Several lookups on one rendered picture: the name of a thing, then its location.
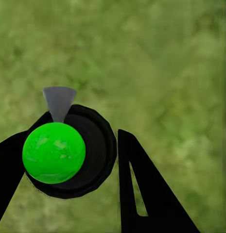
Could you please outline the pesticide atomizer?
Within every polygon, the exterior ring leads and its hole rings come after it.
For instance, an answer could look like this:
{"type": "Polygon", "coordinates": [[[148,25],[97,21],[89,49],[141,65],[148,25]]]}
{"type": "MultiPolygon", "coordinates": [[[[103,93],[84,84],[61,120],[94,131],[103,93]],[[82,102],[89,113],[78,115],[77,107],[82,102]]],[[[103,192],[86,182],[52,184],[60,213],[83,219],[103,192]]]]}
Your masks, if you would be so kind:
{"type": "Polygon", "coordinates": [[[28,130],[22,160],[31,182],[50,197],[78,198],[111,175],[118,157],[110,123],[96,110],[72,105],[75,89],[42,89],[49,108],[28,130]]]}

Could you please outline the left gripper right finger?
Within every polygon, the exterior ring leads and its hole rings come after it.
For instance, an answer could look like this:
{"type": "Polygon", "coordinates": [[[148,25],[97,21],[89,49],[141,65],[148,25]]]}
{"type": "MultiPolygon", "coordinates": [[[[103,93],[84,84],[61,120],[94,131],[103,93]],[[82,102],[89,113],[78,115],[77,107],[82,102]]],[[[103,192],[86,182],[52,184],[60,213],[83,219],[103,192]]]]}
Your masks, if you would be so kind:
{"type": "Polygon", "coordinates": [[[118,131],[122,233],[200,233],[136,137],[118,131]],[[148,216],[136,210],[129,162],[148,216]]]}

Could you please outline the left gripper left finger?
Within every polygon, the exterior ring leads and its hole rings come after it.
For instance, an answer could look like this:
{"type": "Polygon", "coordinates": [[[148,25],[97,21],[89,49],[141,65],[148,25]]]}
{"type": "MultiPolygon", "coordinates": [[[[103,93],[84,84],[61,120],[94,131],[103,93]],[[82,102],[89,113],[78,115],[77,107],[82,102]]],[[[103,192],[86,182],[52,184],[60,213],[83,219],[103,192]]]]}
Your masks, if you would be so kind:
{"type": "Polygon", "coordinates": [[[0,143],[0,220],[26,170],[22,150],[27,133],[17,133],[0,143]]]}

